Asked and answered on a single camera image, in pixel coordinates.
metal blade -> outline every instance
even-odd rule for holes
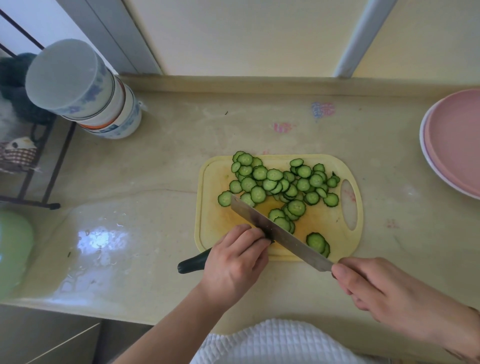
[[[310,264],[320,272],[332,271],[333,263],[307,244],[302,243],[288,231],[283,230],[269,218],[248,206],[235,195],[232,195],[231,208],[254,226],[263,230],[267,238],[277,241],[297,257]]]

pink plate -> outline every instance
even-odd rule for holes
[[[445,97],[425,124],[425,146],[452,183],[480,195],[480,89]]]

countertop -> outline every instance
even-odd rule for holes
[[[194,243],[198,172],[209,158],[333,155],[360,187],[365,214],[355,256],[385,257],[480,307],[480,201],[438,178],[418,133],[432,97],[137,92],[147,108],[123,140],[77,130],[53,190],[58,211],[20,209],[37,245],[8,304],[155,324],[199,281],[177,273]],[[316,119],[312,103],[330,103]],[[68,127],[58,120],[58,128]],[[354,350],[454,361],[355,308],[330,274],[270,262],[215,327],[231,333],[271,317],[310,322]]]

bracelet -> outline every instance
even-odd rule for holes
[[[479,318],[480,318],[480,312],[476,309],[476,308],[473,308],[473,307],[468,307],[470,309],[472,309],[473,311],[475,311],[478,315],[479,315]],[[468,358],[458,352],[451,352],[450,350],[447,350],[447,353],[449,354],[452,354],[454,357],[456,357],[457,359],[459,360],[462,360],[463,362],[467,363],[467,364],[480,364],[480,355],[477,356],[476,358]]]

bowl stack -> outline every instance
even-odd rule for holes
[[[434,104],[420,125],[420,146],[443,181],[480,200],[480,89],[460,91]]]
[[[142,119],[132,90],[78,39],[64,39],[41,51],[28,69],[25,88],[38,107],[102,138],[129,136]]]

